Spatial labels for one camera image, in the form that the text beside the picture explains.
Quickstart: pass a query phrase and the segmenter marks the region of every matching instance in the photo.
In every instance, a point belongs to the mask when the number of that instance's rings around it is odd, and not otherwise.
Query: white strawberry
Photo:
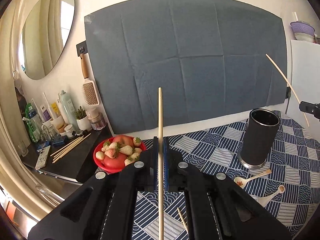
[[[104,153],[103,152],[97,152],[96,153],[96,158],[100,161],[103,161],[104,159]]]
[[[133,150],[132,150],[131,146],[127,145],[127,146],[122,147],[120,149],[120,152],[125,154],[125,155],[130,156],[133,153]]]
[[[139,137],[133,138],[132,141],[135,147],[139,147],[141,145],[141,139]]]
[[[116,149],[108,149],[104,154],[107,155],[110,159],[115,159],[116,157],[118,157],[118,153],[119,152]]]
[[[106,150],[108,150],[110,144],[111,144],[111,142],[105,141],[104,144],[103,144],[103,147],[104,147]]]
[[[114,142],[114,143],[111,143],[111,144],[109,145],[109,149],[119,150],[119,148],[120,148],[120,143],[118,143],[118,142]]]
[[[133,160],[136,160],[136,159],[139,158],[139,155],[140,155],[140,153],[133,153],[133,154],[130,156],[130,158],[133,159]]]
[[[139,153],[139,154],[140,154],[141,152],[142,152],[142,150],[141,150],[140,148],[135,148],[134,151],[133,151],[133,153]]]
[[[129,165],[129,164],[131,164],[131,163],[134,163],[134,160],[131,159],[131,158],[127,158],[127,159],[124,160],[124,165],[125,165],[125,166],[127,166],[127,165]]]

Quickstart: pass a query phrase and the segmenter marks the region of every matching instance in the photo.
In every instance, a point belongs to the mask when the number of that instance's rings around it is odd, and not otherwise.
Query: white spoon
[[[285,191],[285,187],[283,185],[280,185],[278,187],[278,190],[275,193],[272,193],[270,196],[267,197],[260,197],[256,199],[256,201],[263,207],[266,207],[268,203],[273,199],[274,196],[278,195],[279,193],[283,193]]]
[[[262,177],[264,175],[267,175],[267,174],[270,174],[271,173],[271,170],[268,169],[256,176],[253,176],[251,178],[248,178],[248,179],[244,179],[244,178],[241,178],[241,177],[235,177],[235,179],[233,180],[236,184],[238,184],[239,187],[241,188],[244,188],[245,185],[247,185],[247,183],[250,181],[250,180],[253,180],[253,179],[256,179],[256,178],[259,178],[259,177]]]

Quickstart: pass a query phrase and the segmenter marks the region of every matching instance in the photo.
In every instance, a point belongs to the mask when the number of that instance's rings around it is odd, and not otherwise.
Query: white pot
[[[92,130],[92,126],[91,126],[90,121],[87,116],[81,120],[77,120],[77,124],[78,124],[79,129],[82,131],[84,131],[84,130],[91,131]]]

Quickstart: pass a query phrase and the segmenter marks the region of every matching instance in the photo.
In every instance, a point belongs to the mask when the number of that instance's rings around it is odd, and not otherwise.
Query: colander
[[[315,36],[315,29],[307,23],[299,21],[292,22],[290,25],[294,33],[306,33],[313,37]]]

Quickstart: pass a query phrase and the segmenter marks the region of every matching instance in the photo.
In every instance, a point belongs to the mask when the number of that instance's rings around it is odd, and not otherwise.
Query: wooden chopstick
[[[56,152],[54,152],[53,154],[51,154],[50,157],[53,156],[53,155],[55,155],[55,154],[57,154],[57,153],[59,153],[59,152],[60,152],[61,150],[63,150],[64,148],[70,146],[70,144],[74,143],[76,140],[74,140],[74,141],[68,143],[67,145],[63,146],[61,149],[59,149],[58,151],[56,151]]]
[[[70,143],[67,148],[63,149],[61,152],[59,152],[57,155],[55,155],[55,156],[53,157],[53,160],[55,160],[56,158],[58,158],[60,155],[62,155],[66,150],[68,150],[70,147],[72,147],[73,145],[75,145],[77,142],[81,141],[82,138],[83,138],[83,136],[77,138],[77,139],[74,140],[72,143]]]
[[[53,159],[53,161],[58,160],[60,156],[62,156],[65,152],[70,150],[74,145],[77,145],[79,142],[83,140],[83,136],[78,138],[77,140],[74,140],[74,143],[70,144],[69,147],[65,148],[63,151],[61,151],[58,155],[56,155]]]
[[[184,226],[184,229],[187,231],[187,234],[189,234],[188,233],[188,228],[187,228],[187,225],[186,225],[186,223],[185,223],[185,221],[184,221],[184,219],[183,219],[183,216],[182,216],[182,214],[181,214],[181,212],[180,212],[180,209],[177,207],[177,210],[178,210],[178,213],[179,213],[179,217],[180,217],[180,219],[181,219],[181,221],[182,221],[182,224],[183,224],[183,226]]]
[[[158,89],[158,101],[159,101],[159,128],[158,128],[158,138],[159,138],[159,152],[158,152],[158,194],[159,194],[159,240],[164,240],[164,212],[163,212],[163,202],[164,202],[164,192],[163,192],[163,109],[162,109],[162,89]]]
[[[52,163],[56,163],[58,160],[60,160],[63,156],[65,156],[67,153],[69,153],[73,148],[78,146],[82,141],[84,141],[88,136],[90,136],[91,133],[89,133],[86,137],[84,137],[81,141],[78,141],[76,144],[74,144],[72,147],[68,148],[68,150],[64,151],[62,155],[60,155],[55,161]]]
[[[277,66],[277,64],[272,60],[272,58],[271,57],[269,57],[269,55],[268,54],[266,54],[266,56],[268,57],[268,59],[271,61],[271,63],[277,68],[277,70],[280,72],[280,74],[282,75],[282,77],[284,78],[284,80],[287,82],[287,84],[289,85],[289,87],[291,88],[291,90],[292,90],[292,92],[293,92],[293,94],[294,94],[294,96],[295,96],[295,98],[296,98],[296,100],[298,101],[298,103],[300,104],[301,103],[301,101],[299,100],[299,98],[298,98],[298,96],[297,96],[297,94],[296,94],[296,92],[294,91],[294,89],[293,89],[293,87],[292,87],[292,85],[290,84],[290,82],[287,80],[287,78],[285,77],[285,75],[283,74],[283,72],[281,71],[281,69]],[[307,119],[307,116],[306,116],[306,114],[305,114],[305,112],[302,112],[303,113],[303,115],[304,115],[304,119],[306,119],[306,122],[307,122],[307,125],[308,125],[308,127],[310,127],[310,124],[309,124],[309,122],[308,122],[308,119]]]

